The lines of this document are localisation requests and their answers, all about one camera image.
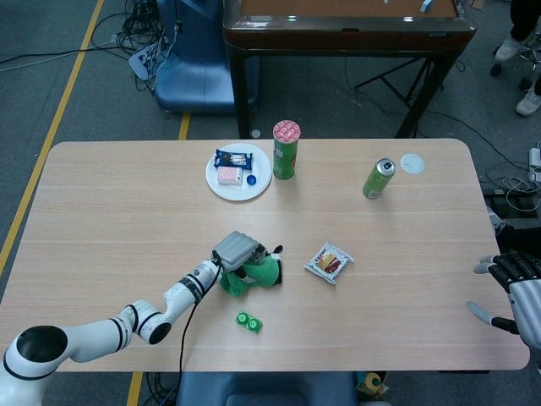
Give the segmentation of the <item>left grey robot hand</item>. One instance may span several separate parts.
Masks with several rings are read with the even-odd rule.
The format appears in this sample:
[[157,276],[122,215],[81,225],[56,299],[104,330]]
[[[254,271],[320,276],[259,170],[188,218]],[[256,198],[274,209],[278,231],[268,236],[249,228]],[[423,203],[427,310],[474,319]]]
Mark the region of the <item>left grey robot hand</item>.
[[244,265],[261,265],[266,248],[244,233],[234,231],[227,235],[212,251],[210,259],[224,274],[235,275],[241,280],[248,277]]

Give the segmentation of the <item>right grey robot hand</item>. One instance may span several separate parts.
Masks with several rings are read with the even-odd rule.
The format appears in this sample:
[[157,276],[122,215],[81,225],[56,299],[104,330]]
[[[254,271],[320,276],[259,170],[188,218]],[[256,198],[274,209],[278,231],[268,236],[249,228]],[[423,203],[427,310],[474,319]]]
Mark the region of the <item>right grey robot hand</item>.
[[481,322],[518,335],[528,347],[540,350],[540,259],[522,252],[490,255],[473,271],[491,275],[505,290],[513,317],[491,315],[473,301],[467,308]]

